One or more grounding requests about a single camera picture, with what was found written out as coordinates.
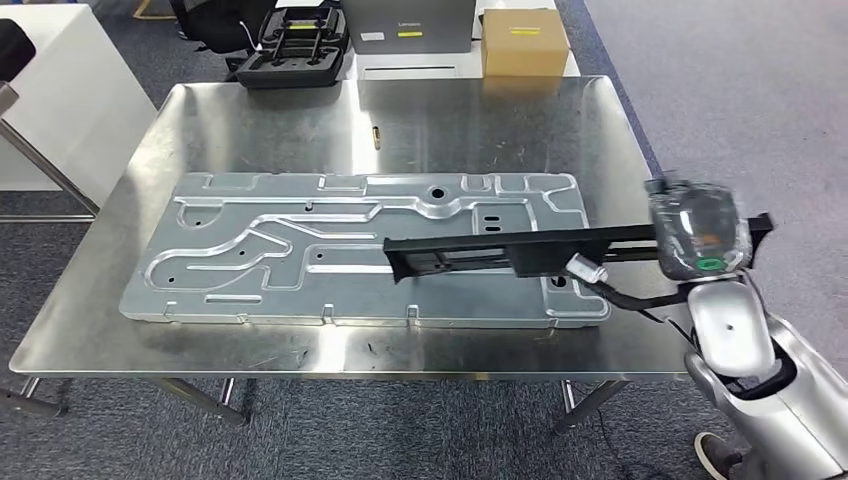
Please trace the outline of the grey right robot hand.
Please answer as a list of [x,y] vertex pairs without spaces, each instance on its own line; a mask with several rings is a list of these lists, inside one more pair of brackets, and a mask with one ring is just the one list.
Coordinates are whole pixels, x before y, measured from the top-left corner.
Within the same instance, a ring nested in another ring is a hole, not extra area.
[[606,283],[603,267],[576,253],[566,272],[613,305],[645,311],[686,301],[697,283],[734,278],[754,258],[755,242],[748,220],[739,211],[733,191],[711,182],[665,175],[644,183],[664,276],[679,283],[676,293],[638,298]]

